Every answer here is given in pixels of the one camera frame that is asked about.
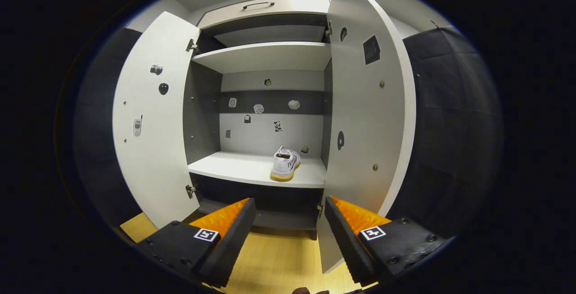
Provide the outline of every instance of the cabinet door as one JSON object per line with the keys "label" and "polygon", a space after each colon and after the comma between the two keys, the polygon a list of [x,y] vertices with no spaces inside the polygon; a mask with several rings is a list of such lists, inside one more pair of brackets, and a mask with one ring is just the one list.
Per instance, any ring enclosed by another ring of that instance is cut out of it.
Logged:
{"label": "cabinet door", "polygon": [[[327,19],[332,28],[333,117],[324,196],[385,216],[404,179],[414,141],[416,95],[409,57],[375,0],[332,0]],[[317,230],[327,272],[343,259],[325,218],[318,220]]]}
{"label": "cabinet door", "polygon": [[[189,198],[182,107],[192,50],[200,30],[164,12],[140,36],[124,62],[114,94],[112,130],[122,175],[157,228],[198,207]],[[160,84],[167,93],[160,93]],[[138,119],[141,119],[138,132]]]}

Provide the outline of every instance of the sneaker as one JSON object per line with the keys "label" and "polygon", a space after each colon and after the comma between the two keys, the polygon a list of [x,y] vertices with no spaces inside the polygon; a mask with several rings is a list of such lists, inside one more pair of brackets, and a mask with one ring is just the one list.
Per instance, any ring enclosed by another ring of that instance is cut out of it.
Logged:
{"label": "sneaker", "polygon": [[300,155],[293,150],[280,149],[274,154],[274,166],[270,177],[277,181],[289,181],[294,177],[294,171],[300,166]]}

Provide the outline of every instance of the shelf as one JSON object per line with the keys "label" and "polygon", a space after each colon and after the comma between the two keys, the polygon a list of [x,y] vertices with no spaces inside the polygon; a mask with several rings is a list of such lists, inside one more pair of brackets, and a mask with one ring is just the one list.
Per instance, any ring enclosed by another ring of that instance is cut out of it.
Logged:
{"label": "shelf", "polygon": [[188,171],[227,181],[254,185],[322,189],[326,168],[320,158],[302,158],[290,181],[274,181],[270,171],[274,157],[257,154],[216,152],[188,166]]}
{"label": "shelf", "polygon": [[[198,199],[204,214],[210,214],[228,205],[206,198]],[[316,230],[316,222],[309,213],[274,212],[269,210],[256,210],[254,226],[282,230]]]}
{"label": "shelf", "polygon": [[327,43],[269,42],[214,50],[196,55],[192,61],[230,74],[262,70],[323,71],[331,57]]}

